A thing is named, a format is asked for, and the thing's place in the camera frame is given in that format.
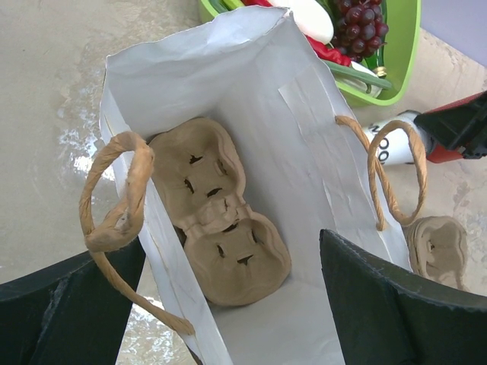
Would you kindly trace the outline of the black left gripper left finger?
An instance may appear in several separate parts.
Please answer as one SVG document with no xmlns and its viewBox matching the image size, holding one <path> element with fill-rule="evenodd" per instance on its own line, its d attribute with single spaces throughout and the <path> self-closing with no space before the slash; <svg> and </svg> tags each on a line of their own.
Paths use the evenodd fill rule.
<svg viewBox="0 0 487 365">
<path fill-rule="evenodd" d="M 1 285 L 3 364 L 114 364 L 132 302 L 88 252 Z"/>
</svg>

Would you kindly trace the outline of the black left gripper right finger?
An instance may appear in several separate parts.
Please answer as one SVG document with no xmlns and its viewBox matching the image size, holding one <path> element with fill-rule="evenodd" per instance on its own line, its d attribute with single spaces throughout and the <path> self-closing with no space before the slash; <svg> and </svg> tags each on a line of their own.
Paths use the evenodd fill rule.
<svg viewBox="0 0 487 365">
<path fill-rule="evenodd" d="M 323 279 L 347 364 L 484 364 L 486 298 L 411 273 L 331 230 Z"/>
</svg>

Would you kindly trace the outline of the white paper coffee cup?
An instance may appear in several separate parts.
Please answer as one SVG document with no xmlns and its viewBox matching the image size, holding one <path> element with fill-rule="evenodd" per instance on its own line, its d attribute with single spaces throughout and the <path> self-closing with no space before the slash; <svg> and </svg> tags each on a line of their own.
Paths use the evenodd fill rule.
<svg viewBox="0 0 487 365">
<path fill-rule="evenodd" d="M 368 137 L 369 141 L 377 135 L 386 124 L 393 120 L 399 120 L 413 127 L 413 129 L 419 134 L 422 143 L 425 147 L 425 153 L 429 154 L 434 147 L 432 138 L 421 128 L 415 124 L 415 118 L 420 113 L 414 110 L 407 110 L 389 119 L 384 119 L 379 122 L 374 122 L 367 127 L 363 128 L 363 132 Z M 397 164 L 412 164 L 413 157 L 409 149 L 409 139 L 407 134 L 402 129 L 394 130 L 388 133 L 380 142 L 377 148 L 377 158 L 380 163 L 385 165 L 397 165 Z"/>
</svg>

